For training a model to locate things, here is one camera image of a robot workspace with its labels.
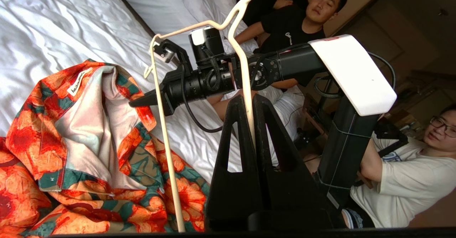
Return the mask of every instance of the printed graphic on t-shirt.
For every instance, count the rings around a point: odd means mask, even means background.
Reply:
[[[383,156],[382,159],[384,162],[402,161],[402,159],[399,157],[399,155],[396,152],[390,152],[389,154]]]
[[[290,33],[289,33],[289,32],[285,33],[285,36],[287,36],[287,37],[290,39],[290,45],[292,45],[293,43],[292,43],[292,41],[291,41],[291,35],[290,35]]]

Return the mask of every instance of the man's arm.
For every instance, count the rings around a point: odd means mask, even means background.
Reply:
[[[256,36],[260,35],[261,33],[264,32],[263,25],[261,22],[256,22],[247,29],[245,29],[243,32],[239,33],[234,39],[239,43],[242,44],[246,41],[251,40],[252,38],[255,38]]]
[[[361,160],[361,174],[365,178],[379,183],[382,180],[383,163],[380,155],[378,155],[372,139],[364,152],[363,159]]]
[[[285,81],[281,82],[274,82],[272,83],[272,87],[278,88],[278,89],[289,89],[298,84],[298,81],[296,79],[287,79]]]

